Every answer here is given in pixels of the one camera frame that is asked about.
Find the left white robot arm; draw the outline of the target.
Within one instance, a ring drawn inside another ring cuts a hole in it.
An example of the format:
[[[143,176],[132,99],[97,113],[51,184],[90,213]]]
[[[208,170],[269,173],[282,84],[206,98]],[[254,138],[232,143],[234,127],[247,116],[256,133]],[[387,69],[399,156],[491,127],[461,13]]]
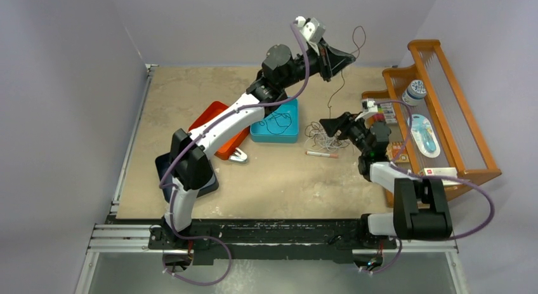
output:
[[[199,190],[214,175],[210,159],[232,137],[263,120],[292,98],[286,88],[319,74],[324,81],[355,62],[355,55],[329,46],[325,40],[313,45],[301,43],[301,54],[293,55],[284,44],[268,49],[254,82],[226,110],[202,126],[186,132],[177,130],[172,137],[170,166],[172,193],[164,219],[169,227],[164,240],[174,249],[187,245],[192,211]]]

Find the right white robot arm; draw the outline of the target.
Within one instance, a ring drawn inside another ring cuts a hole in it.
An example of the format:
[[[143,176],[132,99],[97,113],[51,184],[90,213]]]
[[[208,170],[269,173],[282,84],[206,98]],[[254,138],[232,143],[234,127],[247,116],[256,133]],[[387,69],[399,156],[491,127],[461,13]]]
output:
[[[422,179],[408,171],[398,171],[386,151],[391,130],[385,121],[370,126],[345,112],[319,123],[329,137],[347,140],[359,151],[358,172],[369,182],[393,194],[391,213],[364,214],[356,231],[358,243],[370,248],[381,236],[399,239],[443,240],[452,234],[452,219],[443,183],[439,179]]]

